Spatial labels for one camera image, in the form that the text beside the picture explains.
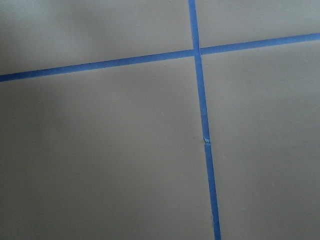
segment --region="painter's tape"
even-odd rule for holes
[[[193,50],[194,50],[195,73],[196,73],[196,81],[197,81],[197,87],[198,87],[200,112],[201,112],[202,133],[203,133],[203,139],[204,139],[206,169],[207,169],[208,182],[209,182],[209,193],[210,193],[210,203],[211,203],[211,211],[212,211],[212,219],[213,219],[214,238],[215,240],[221,240],[218,200],[217,200],[217,193],[216,193],[214,164],[213,164],[213,158],[212,158],[212,152],[211,152],[207,101],[206,101],[206,92],[205,92],[204,73],[203,73],[201,53],[200,53],[200,40],[199,40],[199,30],[198,30],[195,0],[188,0],[188,4],[189,4]]]
[[[41,69],[41,70],[25,71],[25,72],[19,72],[19,73],[0,75],[0,82],[35,78],[35,77],[42,77],[42,76],[56,75],[56,74],[66,74],[66,73],[73,73],[73,72],[80,72],[80,71],[87,71],[87,70],[94,70],[94,69],[111,68],[111,67],[131,65],[131,64],[141,64],[141,63],[155,62],[155,61],[161,61],[161,60],[179,59],[179,58],[191,57],[193,55],[194,55],[193,50],[182,50],[182,51],[173,51],[173,52],[159,53],[159,54],[153,54],[153,55],[135,56],[135,57],[122,58],[122,59],[109,60],[109,61],[99,61],[99,62],[84,63],[84,64],[71,65],[71,66],[61,66],[61,67],[54,67],[54,68]]]
[[[263,47],[270,47],[270,46],[276,46],[276,45],[309,42],[309,41],[315,41],[315,40],[320,40],[320,33],[287,36],[287,37],[272,38],[272,39],[259,40],[259,41],[248,41],[248,42],[241,42],[241,43],[234,43],[234,44],[227,44],[227,45],[220,45],[220,46],[209,46],[209,47],[201,48],[200,51],[202,55],[217,54],[217,53],[238,51],[238,50],[244,50],[244,49],[254,49],[254,48],[263,48]]]

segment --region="floor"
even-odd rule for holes
[[[0,238],[319,239],[319,10],[2,0]]]

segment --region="blue tape strip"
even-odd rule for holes
[[[188,4],[189,4],[193,49],[194,49],[195,73],[196,73],[196,81],[197,81],[198,95],[199,95],[199,102],[200,102],[202,133],[203,133],[203,139],[205,142],[204,150],[205,150],[205,159],[206,159],[206,170],[207,170],[208,182],[209,182],[209,193],[210,193],[210,203],[211,203],[211,211],[212,211],[212,219],[213,219],[214,238],[215,240],[221,240],[218,200],[217,200],[217,193],[216,193],[214,164],[213,164],[213,157],[212,157],[211,143],[210,143],[204,74],[203,74],[202,60],[201,60],[201,53],[200,53],[200,40],[199,40],[196,2],[195,0],[188,0]]]
[[[234,43],[234,44],[227,44],[227,45],[220,45],[220,46],[209,46],[209,47],[201,48],[200,51],[202,55],[217,54],[217,53],[238,51],[238,50],[244,50],[244,49],[262,48],[262,47],[269,47],[269,46],[283,45],[283,44],[294,44],[294,43],[301,43],[301,42],[308,42],[308,41],[315,41],[315,40],[320,40],[320,33],[287,36],[287,37],[272,38],[272,39],[259,40],[259,41],[248,41],[248,42],[241,42],[241,43]]]
[[[34,70],[34,71],[25,71],[25,72],[19,72],[19,73],[0,75],[0,82],[35,78],[35,77],[42,77],[42,76],[56,75],[56,74],[66,74],[66,73],[73,73],[73,72],[80,72],[80,71],[87,71],[87,70],[94,70],[94,69],[111,68],[111,67],[123,66],[123,65],[141,64],[141,63],[155,62],[155,61],[168,60],[168,59],[179,59],[179,58],[185,58],[185,57],[192,57],[193,55],[194,55],[193,50],[182,50],[182,51],[173,51],[173,52],[159,53],[159,54],[153,54],[153,55],[135,56],[135,57],[109,60],[109,61],[99,61],[99,62],[84,63],[84,64],[71,65],[71,66],[61,66],[61,67],[54,67],[54,68]]]

